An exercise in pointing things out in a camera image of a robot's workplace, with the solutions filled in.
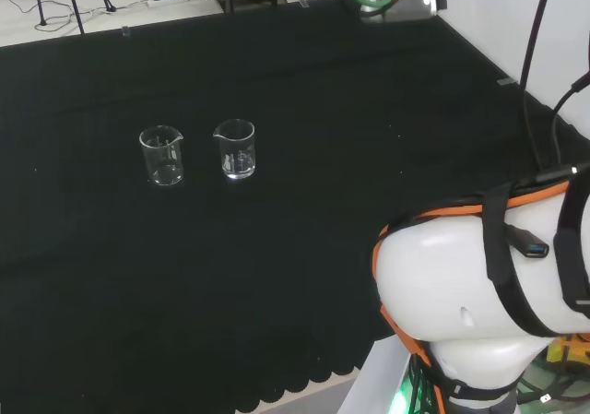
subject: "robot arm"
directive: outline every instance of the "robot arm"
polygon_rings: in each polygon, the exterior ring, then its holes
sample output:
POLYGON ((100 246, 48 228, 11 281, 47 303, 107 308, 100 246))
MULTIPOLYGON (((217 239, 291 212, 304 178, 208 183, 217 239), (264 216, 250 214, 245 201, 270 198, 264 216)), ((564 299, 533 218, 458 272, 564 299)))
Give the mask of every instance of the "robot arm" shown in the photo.
POLYGON ((515 385, 531 360, 558 335, 590 331, 590 171, 548 181, 510 190, 505 216, 493 210, 512 229, 493 237, 513 277, 490 271, 485 196, 483 206, 469 198, 395 224, 375 247, 383 313, 442 375, 448 413, 516 412, 515 385))

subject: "black tablecloth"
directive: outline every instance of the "black tablecloth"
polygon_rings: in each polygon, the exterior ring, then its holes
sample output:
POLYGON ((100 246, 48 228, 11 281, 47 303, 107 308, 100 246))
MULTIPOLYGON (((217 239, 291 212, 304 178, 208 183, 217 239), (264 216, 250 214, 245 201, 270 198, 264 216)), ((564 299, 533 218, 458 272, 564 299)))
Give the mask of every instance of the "black tablecloth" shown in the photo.
POLYGON ((349 373, 389 334, 385 222, 532 170, 516 87, 437 18, 326 0, 9 47, 0 71, 6 412, 230 413, 349 373), (235 117, 257 167, 231 184, 212 133, 235 117), (185 137, 179 187, 147 182, 154 124, 185 137))

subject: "green light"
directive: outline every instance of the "green light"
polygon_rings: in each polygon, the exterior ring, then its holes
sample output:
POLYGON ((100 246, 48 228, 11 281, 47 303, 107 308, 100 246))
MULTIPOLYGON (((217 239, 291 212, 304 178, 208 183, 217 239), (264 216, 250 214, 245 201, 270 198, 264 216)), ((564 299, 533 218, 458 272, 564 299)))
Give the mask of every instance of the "green light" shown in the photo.
POLYGON ((401 392, 395 394, 394 401, 389 408, 389 414, 406 414, 407 402, 401 392))

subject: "white floor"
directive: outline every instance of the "white floor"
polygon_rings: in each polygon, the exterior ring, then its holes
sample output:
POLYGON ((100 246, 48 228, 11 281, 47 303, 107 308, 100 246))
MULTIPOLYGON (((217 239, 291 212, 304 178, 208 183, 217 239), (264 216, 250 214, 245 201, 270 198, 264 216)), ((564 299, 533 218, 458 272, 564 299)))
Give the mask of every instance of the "white floor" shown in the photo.
MULTIPOLYGON (((37 0, 13 0, 28 10, 37 4, 37 0)), ((55 2, 71 6, 70 0, 53 0, 55 2)), ((181 18, 193 18, 199 16, 222 13, 216 0, 188 0, 185 3, 171 6, 148 7, 146 0, 111 0, 118 7, 115 13, 107 13, 102 0, 77 0, 77 5, 82 14, 86 32, 116 30, 123 26, 163 22, 181 18)), ((43 5, 43 13, 46 18, 53 16, 68 16, 72 10, 68 6, 59 6, 49 2, 43 5)), ((46 27, 39 29, 53 30, 68 21, 68 18, 48 20, 46 27)), ((12 45, 22 42, 42 41, 45 39, 63 37, 78 34, 76 17, 71 16, 69 25, 58 31, 38 31, 35 26, 39 24, 39 10, 35 6, 29 13, 23 14, 10 3, 9 0, 0 0, 0 46, 12 45)))

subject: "orange trim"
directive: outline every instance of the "orange trim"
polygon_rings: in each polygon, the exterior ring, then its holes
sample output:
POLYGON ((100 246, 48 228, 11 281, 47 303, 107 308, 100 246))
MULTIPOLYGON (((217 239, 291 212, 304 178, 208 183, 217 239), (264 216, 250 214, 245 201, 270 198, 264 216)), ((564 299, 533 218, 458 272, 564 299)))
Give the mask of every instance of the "orange trim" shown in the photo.
MULTIPOLYGON (((383 228, 381 234, 387 231, 387 227, 383 228)), ((383 241, 379 241, 372 250, 372 275, 375 279, 377 279, 377 254, 379 253, 379 248, 381 248, 381 244, 383 241)), ((418 343, 415 338, 410 337, 407 335, 402 328, 400 328, 392 319, 391 315, 385 310, 385 307, 381 307, 381 314, 383 315, 384 319, 389 323, 389 325, 393 328, 394 332, 397 334, 399 339, 402 341, 404 346, 410 352, 410 354, 418 354, 424 363, 428 366, 431 366, 431 360, 426 354, 426 350, 418 343)), ((446 414, 446 410, 444 409, 444 399, 443 393, 441 392, 441 388, 438 386, 434 386, 434 393, 436 394, 436 402, 439 406, 439 413, 446 414)))
MULTIPOLYGON (((530 193, 528 195, 520 195, 518 197, 513 197, 508 201, 508 208, 520 207, 522 205, 532 204, 533 202, 538 202, 539 200, 548 199, 553 197, 554 195, 560 195, 561 193, 565 193, 568 189, 569 182, 558 183, 557 185, 553 185, 545 190, 537 191, 536 193, 530 193)), ((418 215, 419 218, 429 218, 429 217, 436 217, 436 216, 464 216, 469 214, 479 214, 482 211, 481 205, 468 205, 464 207, 448 207, 448 208, 439 208, 433 209, 431 211, 426 211, 418 215)))
MULTIPOLYGON (((553 197, 554 195, 560 195, 561 193, 565 193, 568 189, 569 182, 559 183, 557 185, 553 185, 549 188, 546 188, 541 191, 537 191, 535 193, 530 193, 528 195, 520 195, 518 197, 513 197, 508 201, 508 208, 520 207, 522 205, 532 204, 533 202, 538 202, 539 200, 548 199, 553 197)), ((426 211, 418 215, 419 218, 426 218, 426 217, 439 217, 439 216, 466 216, 466 215, 473 215, 479 214, 483 210, 482 205, 474 205, 474 206, 464 206, 464 207, 448 207, 448 208, 439 208, 433 209, 431 211, 426 211)), ((388 226, 382 229, 380 236, 383 235, 388 229, 388 226)), ((372 250, 372 275, 377 279, 377 254, 379 254, 379 249, 381 248, 381 244, 383 241, 379 241, 372 250)), ((428 366, 431 366, 431 361, 426 354, 426 350, 419 344, 419 342, 415 339, 410 337, 408 334, 404 332, 392 319, 391 315, 385 310, 385 307, 381 308, 381 314, 385 318, 385 320, 389 323, 389 325, 393 328, 397 336, 400 338, 402 343, 406 346, 407 350, 411 354, 418 354, 428 366)), ((569 342, 562 341, 562 345, 569 344, 569 342)), ((582 343, 572 343, 572 346, 576 348, 584 348, 582 343)), ((434 392, 436 393, 436 400, 439 406, 439 412, 441 414, 445 414, 444 409, 444 400, 443 394, 441 393, 441 389, 438 386, 434 386, 434 392)))

